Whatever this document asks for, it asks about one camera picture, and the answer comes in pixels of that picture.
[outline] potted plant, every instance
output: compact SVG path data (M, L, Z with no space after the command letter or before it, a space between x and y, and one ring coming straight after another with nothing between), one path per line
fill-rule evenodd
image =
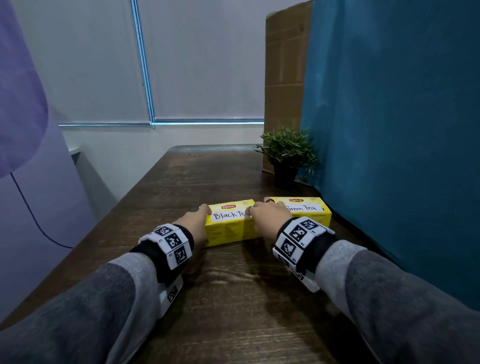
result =
M291 189L300 167L310 166L309 172L318 163L315 149L308 139L307 129L301 133L283 128L279 132L263 133L263 146L254 148L265 154L275 171L275 187Z

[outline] teal curtain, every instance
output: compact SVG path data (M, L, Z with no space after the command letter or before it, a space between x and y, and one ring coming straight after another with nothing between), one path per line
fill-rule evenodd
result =
M480 2L314 0L309 181L406 271L480 309Z

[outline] wooden table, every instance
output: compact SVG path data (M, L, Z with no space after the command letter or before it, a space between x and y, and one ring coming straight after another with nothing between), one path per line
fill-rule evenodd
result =
M170 149L2 326L201 203L318 196L302 184L293 192L277 190L261 168L250 145ZM330 227L359 243L337 222ZM328 297L307 291L262 239L207 248L183 277L183 290L133 363L376 363L354 325L330 314Z

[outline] lavender cloth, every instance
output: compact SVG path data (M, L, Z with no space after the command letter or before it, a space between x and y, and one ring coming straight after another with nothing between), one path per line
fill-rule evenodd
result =
M0 0L0 178L33 157L47 123L47 100L15 11Z

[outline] cardboard box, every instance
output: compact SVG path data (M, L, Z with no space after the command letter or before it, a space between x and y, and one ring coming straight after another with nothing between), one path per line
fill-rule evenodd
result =
M311 13L309 1L267 16L264 132L300 130ZM266 157L262 170L273 173Z
M210 205L212 215L208 215L205 221L208 236L206 246L258 238L259 235L253 228L254 220L245 215L246 208L254 203L253 200L243 200Z
M308 216L328 227L332 219L332 212L319 197L270 197L276 203L282 201L293 216Z

